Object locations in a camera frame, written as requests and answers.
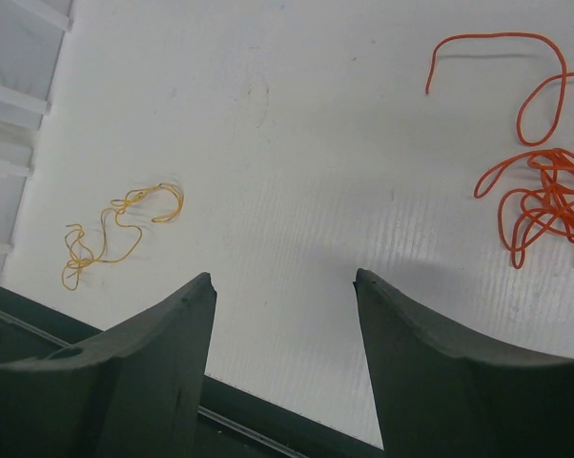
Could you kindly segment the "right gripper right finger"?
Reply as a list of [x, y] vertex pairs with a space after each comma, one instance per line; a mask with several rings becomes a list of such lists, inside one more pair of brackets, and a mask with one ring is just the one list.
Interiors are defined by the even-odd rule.
[[375, 273], [354, 283], [389, 457], [574, 457], [574, 359], [483, 335]]

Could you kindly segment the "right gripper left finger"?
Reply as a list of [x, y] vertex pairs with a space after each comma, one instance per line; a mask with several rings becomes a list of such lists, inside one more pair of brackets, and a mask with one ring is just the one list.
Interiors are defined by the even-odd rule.
[[202, 273], [90, 335], [0, 286], [0, 457], [188, 457], [215, 319]]

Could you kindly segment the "white compartment tray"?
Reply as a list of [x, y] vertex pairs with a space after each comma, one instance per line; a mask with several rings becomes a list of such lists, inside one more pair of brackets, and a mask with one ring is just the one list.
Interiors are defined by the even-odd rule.
[[71, 1], [0, 1], [0, 278], [33, 172], [33, 137], [51, 109], [72, 7]]

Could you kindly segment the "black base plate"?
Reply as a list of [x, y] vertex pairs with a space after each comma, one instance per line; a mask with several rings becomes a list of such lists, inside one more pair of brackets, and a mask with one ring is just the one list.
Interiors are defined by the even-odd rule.
[[[103, 332], [83, 324], [90, 335]], [[14, 361], [21, 358], [23, 347], [22, 342], [7, 342], [0, 351], [7, 361]], [[381, 455], [380, 448], [226, 385], [204, 371], [194, 448], [188, 457]]]

